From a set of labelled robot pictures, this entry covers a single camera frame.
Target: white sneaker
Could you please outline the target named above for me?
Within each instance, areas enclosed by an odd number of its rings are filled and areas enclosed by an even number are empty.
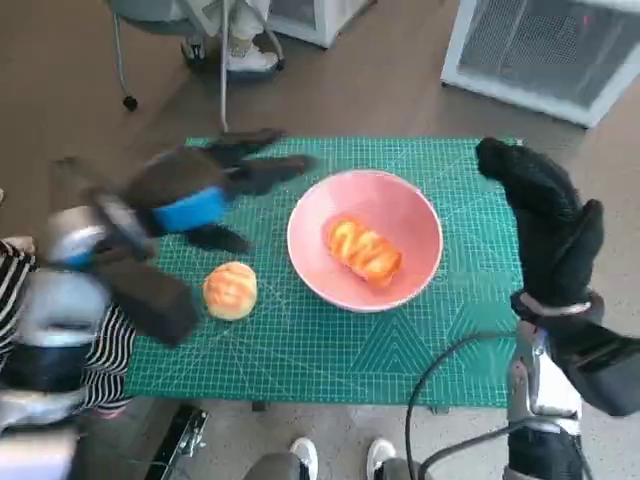
[[[261,52],[253,43],[244,55],[227,56],[227,70],[234,73],[270,73],[278,65],[278,56],[272,52]]]
[[[189,63],[203,62],[207,57],[207,42],[205,37],[196,35],[185,38],[180,44],[182,55]]]
[[[299,438],[289,448],[289,451],[300,459],[309,470],[309,480],[318,479],[318,450],[308,438]]]
[[[396,458],[396,449],[389,440],[378,438],[369,447],[367,453],[367,480],[373,480],[374,473],[384,462]]]
[[[33,237],[7,237],[3,238],[2,241],[29,255],[35,255],[36,253],[36,244],[33,241]]]

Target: black robotic glove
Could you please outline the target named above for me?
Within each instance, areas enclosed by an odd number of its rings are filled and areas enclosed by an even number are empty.
[[[514,310],[547,332],[554,362],[586,402],[612,416],[637,411],[640,340],[600,325],[604,301],[588,289],[604,240],[602,204],[582,205],[567,172],[528,148],[485,138],[476,154],[516,217],[526,294],[513,295]]]
[[[546,306],[586,303],[604,241],[602,203],[583,206],[569,174],[526,147],[485,138],[476,154],[480,173],[504,186],[515,214],[524,290]]]
[[[233,201],[241,195],[264,195],[315,163],[305,155],[246,159],[282,136],[280,131],[266,129],[225,134],[203,148],[176,148],[146,164],[119,197],[152,237],[175,233],[198,248],[243,253],[249,242],[218,223]],[[100,210],[105,223],[119,225],[113,228],[119,232],[119,244],[129,248],[97,255],[92,271],[108,285],[136,328],[167,345],[180,344],[199,319],[191,288],[141,261],[153,253],[145,242],[136,241],[135,229],[123,228],[125,222],[119,219],[124,215],[117,214],[122,209]]]
[[[249,243],[218,221],[241,195],[260,196],[314,166],[306,155],[247,160],[280,130],[224,134],[206,147],[178,147],[145,165],[122,192],[151,235],[181,233],[199,248],[242,253]]]

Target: pastry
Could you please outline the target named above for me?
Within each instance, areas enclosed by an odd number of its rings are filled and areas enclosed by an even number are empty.
[[[342,216],[328,229],[331,254],[368,283],[384,287],[400,269],[402,254],[360,220]]]
[[[249,315],[256,304],[256,274],[244,263],[225,263],[205,278],[202,293],[211,315],[227,321],[239,320]]]

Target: gray floor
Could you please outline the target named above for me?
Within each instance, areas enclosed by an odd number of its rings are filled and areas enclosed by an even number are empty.
[[[124,176],[148,155],[187,135],[218,131],[216,75],[194,76],[177,41],[123,32],[130,83],[141,102],[120,105],[113,71],[110,19],[102,2],[4,2],[0,16],[0,233],[37,234],[47,213],[46,164],[76,153],[103,172]],[[579,128],[489,99],[441,89],[456,2],[381,0],[339,39],[335,49],[286,41],[288,68],[270,83],[235,86],[231,123],[237,129],[280,126],[297,135],[509,135],[563,162],[585,197],[607,208],[607,239],[594,284],[607,299],[607,323],[638,332],[640,283],[640,83],[601,125]],[[266,414],[246,404],[204,402],[215,421],[208,447],[186,462],[194,480],[239,479],[262,453],[286,448],[297,435],[317,443],[322,479],[363,478],[368,442],[384,435],[401,448],[402,409],[278,405]],[[172,404],[140,400],[97,435],[131,455],[148,453]],[[585,415],[586,451],[598,478],[640,478],[640,419]],[[420,455],[501,424],[504,412],[419,412]],[[98,447],[98,453],[104,449]],[[133,478],[140,467],[103,455],[104,478]],[[436,479],[498,478],[505,460],[496,443],[436,469]]]

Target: white cabinet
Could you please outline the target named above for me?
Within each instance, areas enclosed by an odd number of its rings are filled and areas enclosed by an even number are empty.
[[[276,32],[329,48],[340,30],[371,0],[272,0],[269,25]]]
[[[640,15],[590,1],[461,0],[442,81],[596,125],[640,73]]]

